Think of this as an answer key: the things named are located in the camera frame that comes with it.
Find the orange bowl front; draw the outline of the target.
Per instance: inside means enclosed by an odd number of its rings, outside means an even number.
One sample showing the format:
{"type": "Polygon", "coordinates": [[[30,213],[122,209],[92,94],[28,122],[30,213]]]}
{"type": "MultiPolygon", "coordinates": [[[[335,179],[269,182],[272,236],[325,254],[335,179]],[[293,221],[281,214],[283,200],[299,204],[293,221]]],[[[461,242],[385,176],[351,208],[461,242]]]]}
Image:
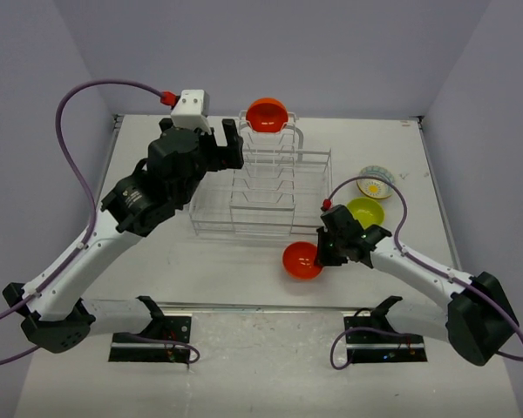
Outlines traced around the orange bowl front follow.
{"type": "Polygon", "coordinates": [[[307,241],[297,241],[288,245],[282,253],[284,270],[298,280],[312,280],[323,268],[316,264],[317,247],[307,241]]]}

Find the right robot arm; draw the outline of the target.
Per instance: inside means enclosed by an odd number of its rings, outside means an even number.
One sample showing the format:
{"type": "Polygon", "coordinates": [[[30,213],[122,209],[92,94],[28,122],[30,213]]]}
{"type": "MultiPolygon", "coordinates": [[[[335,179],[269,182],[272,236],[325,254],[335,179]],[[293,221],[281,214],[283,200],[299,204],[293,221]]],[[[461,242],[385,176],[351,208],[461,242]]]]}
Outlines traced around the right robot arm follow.
{"type": "Polygon", "coordinates": [[[519,322],[499,280],[471,275],[430,260],[402,244],[397,233],[361,226],[346,206],[321,215],[315,263],[350,261],[401,280],[432,301],[423,307],[391,296],[371,315],[371,331],[382,342],[419,334],[448,342],[466,361],[484,366],[517,333],[519,322]]]}

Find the blue patterned yellow bowl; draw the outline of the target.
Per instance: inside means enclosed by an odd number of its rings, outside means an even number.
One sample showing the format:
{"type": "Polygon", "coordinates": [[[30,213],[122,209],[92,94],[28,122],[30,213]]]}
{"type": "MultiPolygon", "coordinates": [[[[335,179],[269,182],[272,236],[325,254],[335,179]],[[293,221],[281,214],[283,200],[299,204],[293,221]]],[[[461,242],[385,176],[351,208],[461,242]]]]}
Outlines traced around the blue patterned yellow bowl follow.
{"type": "Polygon", "coordinates": [[[396,179],[386,168],[380,165],[368,165],[360,170],[359,175],[365,177],[357,181],[357,187],[364,196],[383,200],[392,195],[393,190],[384,183],[384,179],[391,184],[395,184],[396,179]]]}

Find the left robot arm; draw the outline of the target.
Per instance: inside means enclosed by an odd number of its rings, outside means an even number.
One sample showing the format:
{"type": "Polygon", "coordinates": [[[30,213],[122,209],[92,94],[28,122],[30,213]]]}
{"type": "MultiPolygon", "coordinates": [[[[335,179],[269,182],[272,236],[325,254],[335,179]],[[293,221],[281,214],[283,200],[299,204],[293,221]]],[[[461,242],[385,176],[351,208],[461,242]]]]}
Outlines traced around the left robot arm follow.
{"type": "Polygon", "coordinates": [[[104,196],[90,225],[66,249],[66,259],[26,284],[10,283],[3,290],[8,305],[23,316],[29,342],[60,354],[92,335],[161,341],[164,315],[151,298],[85,300],[82,295],[119,256],[183,210],[208,172],[242,168],[243,139],[236,123],[225,118],[221,124],[224,146],[217,144],[213,129],[189,130],[162,119],[160,137],[104,196]]]}

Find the lime green bowl front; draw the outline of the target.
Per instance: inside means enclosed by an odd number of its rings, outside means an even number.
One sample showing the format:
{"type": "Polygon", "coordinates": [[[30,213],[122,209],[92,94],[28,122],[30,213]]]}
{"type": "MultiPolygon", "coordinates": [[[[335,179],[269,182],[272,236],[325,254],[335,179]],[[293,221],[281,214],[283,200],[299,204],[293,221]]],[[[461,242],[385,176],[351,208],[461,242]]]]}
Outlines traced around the lime green bowl front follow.
{"type": "Polygon", "coordinates": [[[373,225],[381,226],[384,222],[384,209],[374,199],[356,198],[351,200],[346,207],[363,228],[373,225]]]}

